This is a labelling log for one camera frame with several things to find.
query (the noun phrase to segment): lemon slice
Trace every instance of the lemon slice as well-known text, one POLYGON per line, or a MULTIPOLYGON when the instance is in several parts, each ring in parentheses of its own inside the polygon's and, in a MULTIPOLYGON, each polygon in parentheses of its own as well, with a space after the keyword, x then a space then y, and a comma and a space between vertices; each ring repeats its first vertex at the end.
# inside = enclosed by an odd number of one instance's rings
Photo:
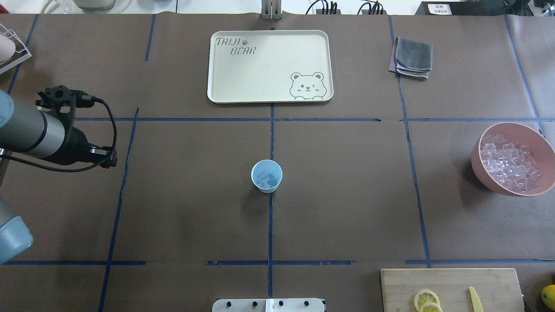
POLYGON ((437 303, 426 302, 422 306, 420 306, 418 312, 443 312, 443 310, 437 303))
POLYGON ((440 299, 437 297, 437 295, 433 291, 423 289, 423 290, 420 290, 415 295, 415 310, 420 311, 420 308, 425 303, 434 303, 439 307, 440 306, 440 299))

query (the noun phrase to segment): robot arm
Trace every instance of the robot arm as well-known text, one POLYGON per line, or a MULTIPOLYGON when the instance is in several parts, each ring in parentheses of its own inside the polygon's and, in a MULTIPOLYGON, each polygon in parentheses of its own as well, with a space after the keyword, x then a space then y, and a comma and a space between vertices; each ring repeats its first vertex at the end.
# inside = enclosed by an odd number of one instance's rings
MULTIPOLYGON (((103 168, 116 165, 117 129, 112 112, 103 100, 63 85, 47 88, 38 94, 41 99, 35 105, 50 111, 20 104, 0 90, 0 148, 60 165, 76 162, 93 165, 82 169, 60 169, 7 155, 0 155, 0 159, 15 160, 57 172, 81 172, 98 165, 103 168), (90 144, 85 134, 73 127, 75 110, 90 108, 95 102, 104 104, 110 115, 114 129, 111 147, 90 144), (63 113, 63 107, 69 107, 69 112, 63 113)), ((21 217, 0 197, 0 264, 25 251, 32 243, 33 237, 21 217)))

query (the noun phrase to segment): blue cup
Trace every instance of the blue cup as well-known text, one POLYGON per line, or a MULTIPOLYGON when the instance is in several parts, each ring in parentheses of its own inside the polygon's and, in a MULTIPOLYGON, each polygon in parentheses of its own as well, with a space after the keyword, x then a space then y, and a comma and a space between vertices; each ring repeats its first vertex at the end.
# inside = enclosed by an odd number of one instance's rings
POLYGON ((272 193, 281 183, 283 171, 277 162, 264 159, 257 162, 250 172, 250 179, 262 193, 272 193))

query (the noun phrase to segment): brown table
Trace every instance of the brown table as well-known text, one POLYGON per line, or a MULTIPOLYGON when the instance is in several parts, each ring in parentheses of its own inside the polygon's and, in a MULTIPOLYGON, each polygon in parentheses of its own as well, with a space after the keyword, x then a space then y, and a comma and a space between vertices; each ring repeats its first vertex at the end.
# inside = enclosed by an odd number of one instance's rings
MULTIPOLYGON (((2 311, 210 311, 219 298, 325 298, 382 310, 381 268, 516 268, 534 311, 554 283, 555 191, 485 189, 470 152, 515 120, 555 143, 555 19, 258 14, 3 15, 33 57, 0 76, 31 105, 64 84, 105 99, 119 165, 8 165, 0 194, 34 245, 0 266, 2 311), (214 104, 210 36, 321 29, 327 103, 214 104), (387 71, 392 38, 434 45, 429 80, 387 71), (250 169, 273 158, 273 195, 250 169)), ((101 106, 76 127, 109 145, 101 106)))

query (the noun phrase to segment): wooden cutting board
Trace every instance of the wooden cutting board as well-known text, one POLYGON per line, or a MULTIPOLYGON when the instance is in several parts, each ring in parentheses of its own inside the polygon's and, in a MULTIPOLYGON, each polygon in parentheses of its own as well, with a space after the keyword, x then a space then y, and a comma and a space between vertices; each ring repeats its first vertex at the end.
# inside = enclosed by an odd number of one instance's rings
POLYGON ((484 312, 523 312, 515 269, 381 269, 384 312, 415 312, 414 295, 437 294, 444 312, 472 312, 468 288, 474 287, 484 312))

